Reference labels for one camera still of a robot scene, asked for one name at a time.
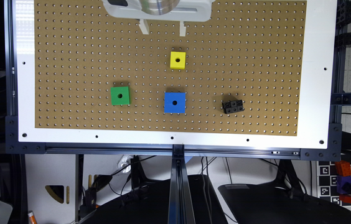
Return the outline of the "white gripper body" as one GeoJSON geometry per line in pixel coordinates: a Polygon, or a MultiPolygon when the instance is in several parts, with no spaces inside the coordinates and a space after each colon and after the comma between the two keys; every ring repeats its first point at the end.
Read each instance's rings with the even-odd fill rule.
{"type": "Polygon", "coordinates": [[[213,0],[103,0],[107,13],[117,18],[205,22],[213,0]]]}

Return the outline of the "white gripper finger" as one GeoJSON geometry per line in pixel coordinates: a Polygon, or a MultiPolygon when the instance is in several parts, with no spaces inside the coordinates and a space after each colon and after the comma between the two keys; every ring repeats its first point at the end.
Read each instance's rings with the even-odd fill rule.
{"type": "Polygon", "coordinates": [[[139,20],[139,28],[140,28],[142,34],[149,34],[149,25],[147,23],[147,20],[140,19],[139,20]]]}
{"type": "Polygon", "coordinates": [[[184,21],[180,21],[180,23],[179,23],[179,35],[181,37],[186,36],[186,26],[184,24],[184,21]]]}

